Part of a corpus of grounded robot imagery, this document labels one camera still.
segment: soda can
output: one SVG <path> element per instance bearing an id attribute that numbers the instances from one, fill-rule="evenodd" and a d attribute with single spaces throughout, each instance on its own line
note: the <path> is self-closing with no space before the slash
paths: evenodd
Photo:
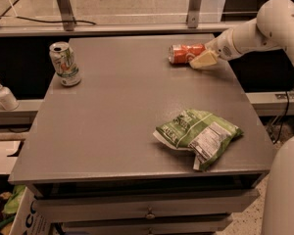
<path id="1" fill-rule="evenodd" d="M 206 47 L 204 44 L 175 44 L 169 48 L 169 61 L 172 64 L 186 64 L 199 56 Z"/>
<path id="2" fill-rule="evenodd" d="M 79 68 L 75 63 L 74 51 L 67 42 L 56 42 L 49 47 L 49 56 L 61 83 L 73 86 L 80 82 Z"/>

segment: red can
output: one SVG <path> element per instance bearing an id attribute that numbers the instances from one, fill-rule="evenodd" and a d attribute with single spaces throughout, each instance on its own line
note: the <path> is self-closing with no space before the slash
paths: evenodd
<path id="1" fill-rule="evenodd" d="M 204 44 L 175 44 L 169 49 L 169 61 L 172 64 L 186 64 L 199 56 L 206 47 Z"/>

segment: dresser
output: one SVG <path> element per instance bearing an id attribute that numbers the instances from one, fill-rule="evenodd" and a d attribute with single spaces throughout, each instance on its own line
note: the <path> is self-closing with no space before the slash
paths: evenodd
<path id="1" fill-rule="evenodd" d="M 269 173 L 272 143 L 228 62 L 204 70 L 171 65 L 173 44 L 211 34 L 72 38 L 81 83 L 54 76 L 10 175 L 36 196 L 34 208 L 82 234 L 213 234 L 243 212 Z M 206 171 L 174 151 L 155 127 L 185 109 L 239 126 Z"/>

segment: chip bag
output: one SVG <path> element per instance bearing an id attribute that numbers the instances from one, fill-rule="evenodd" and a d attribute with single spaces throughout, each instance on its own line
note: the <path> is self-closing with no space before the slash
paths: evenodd
<path id="1" fill-rule="evenodd" d="M 174 150 L 193 151 L 194 169 L 207 169 L 243 131 L 212 113 L 188 109 L 156 127 L 154 136 Z"/>

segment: white bottle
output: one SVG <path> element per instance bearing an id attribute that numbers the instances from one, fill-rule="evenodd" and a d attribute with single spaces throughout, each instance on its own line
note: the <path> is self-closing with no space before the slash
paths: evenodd
<path id="1" fill-rule="evenodd" d="M 11 90 L 8 87 L 2 86 L 1 83 L 0 83 L 0 103 L 2 107 L 7 111 L 14 110 L 19 105 L 19 101 L 13 95 Z"/>

